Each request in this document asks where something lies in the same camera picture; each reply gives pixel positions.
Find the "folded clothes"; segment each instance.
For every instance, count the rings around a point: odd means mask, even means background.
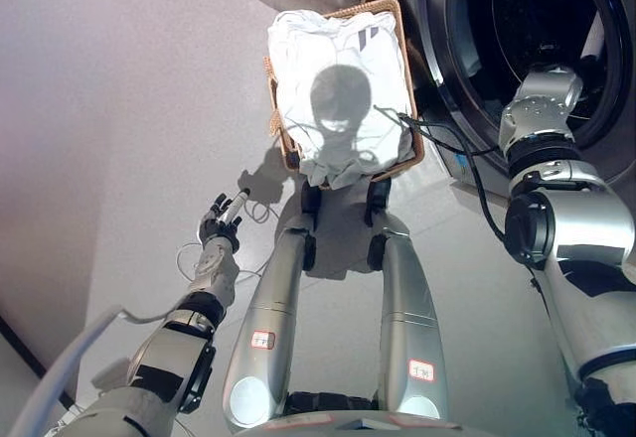
[[[410,103],[395,26],[390,12],[326,19],[298,10],[269,27],[278,110],[310,185],[339,189],[412,155],[397,116]]]

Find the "wicker basket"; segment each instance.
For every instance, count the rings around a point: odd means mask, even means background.
[[[406,55],[406,44],[404,40],[404,28],[401,22],[401,9],[399,7],[398,0],[376,0],[369,3],[363,3],[362,5],[357,5],[355,7],[340,10],[335,13],[330,13],[328,15],[325,15],[325,17],[351,18],[354,15],[363,12],[391,12],[394,14],[394,17],[396,17],[396,36],[399,43],[399,48],[401,49],[401,55],[404,59],[404,76],[406,80],[406,89],[408,90],[408,97],[410,99],[410,109],[412,111],[412,117],[417,117],[417,107],[415,106],[415,99],[413,97],[413,85],[410,78],[410,69],[408,67],[408,57]],[[298,171],[302,153],[298,145],[294,142],[294,140],[289,136],[289,134],[283,127],[283,123],[280,118],[280,113],[278,111],[278,106],[276,103],[276,76],[274,75],[274,70],[269,57],[265,57],[264,62],[265,72],[267,73],[267,85],[269,87],[269,98],[271,100],[271,107],[273,109],[271,118],[269,120],[269,132],[271,133],[271,135],[280,135],[280,152],[282,153],[285,167],[291,171]],[[404,162],[394,164],[385,171],[376,174],[371,179],[373,182],[386,179],[387,177],[393,176],[398,172],[405,171],[406,169],[421,162],[421,160],[424,158],[424,143],[421,136],[417,132],[411,129],[410,133],[412,135],[411,147],[414,156]]]

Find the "washing machine drum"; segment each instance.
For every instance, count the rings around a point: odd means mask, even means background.
[[[417,0],[430,72],[479,148],[528,71],[553,64],[584,80],[568,120],[586,160],[634,202],[634,0]],[[505,171],[502,157],[490,158]]]

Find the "black joint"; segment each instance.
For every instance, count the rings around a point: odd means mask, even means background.
[[[379,234],[371,239],[371,243],[369,243],[369,252],[367,253],[367,264],[372,270],[382,270],[382,265],[385,260],[386,244],[386,235]]]
[[[519,263],[542,269],[553,246],[555,217],[540,193],[515,197],[506,212],[504,245]]]
[[[201,405],[201,399],[212,374],[212,362],[216,353],[217,350],[211,344],[207,344],[201,351],[188,381],[179,412],[189,414]]]
[[[130,387],[148,390],[163,402],[170,402],[177,395],[183,378],[170,371],[141,365],[130,383]]]
[[[322,204],[322,191],[319,187],[312,187],[309,182],[302,184],[300,192],[300,210],[314,218],[314,230],[318,227],[318,213]]]
[[[365,223],[373,226],[373,214],[384,211],[389,205],[389,193],[391,192],[391,177],[378,182],[369,183],[367,189],[367,208],[365,209]]]
[[[203,291],[190,293],[177,307],[177,310],[188,310],[201,313],[216,328],[226,315],[226,310],[217,297]]]
[[[512,179],[524,169],[550,161],[579,160],[576,145],[562,134],[547,133],[523,139],[508,150],[508,175]]]
[[[285,400],[283,415],[325,410],[372,410],[373,404],[364,397],[333,392],[292,392]]]
[[[305,250],[302,259],[302,269],[309,271],[316,263],[316,237],[307,233],[305,235]]]
[[[606,437],[633,437],[636,429],[636,404],[615,403],[607,384],[588,378],[576,391],[574,400],[585,416],[585,424]]]

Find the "tile floor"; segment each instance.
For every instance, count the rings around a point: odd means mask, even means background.
[[[2,112],[12,119],[0,123],[0,311],[45,364],[110,304],[140,315],[171,306],[186,288],[175,253],[219,192],[250,183],[257,216],[296,209],[298,183],[271,150],[261,60],[268,5],[306,1],[0,0]],[[302,278],[291,389],[376,389],[382,281],[364,264],[359,192],[326,201],[318,262]],[[333,220],[342,207],[344,223]],[[541,299],[476,198],[429,148],[395,181],[390,208],[410,227],[435,299],[452,418],[506,436],[573,435]],[[276,229],[274,214],[245,220],[242,268],[267,258]],[[223,376],[254,285],[238,285],[202,408],[183,418],[198,437],[228,435]],[[91,377],[151,329],[107,330],[81,363],[80,404],[95,397]]]

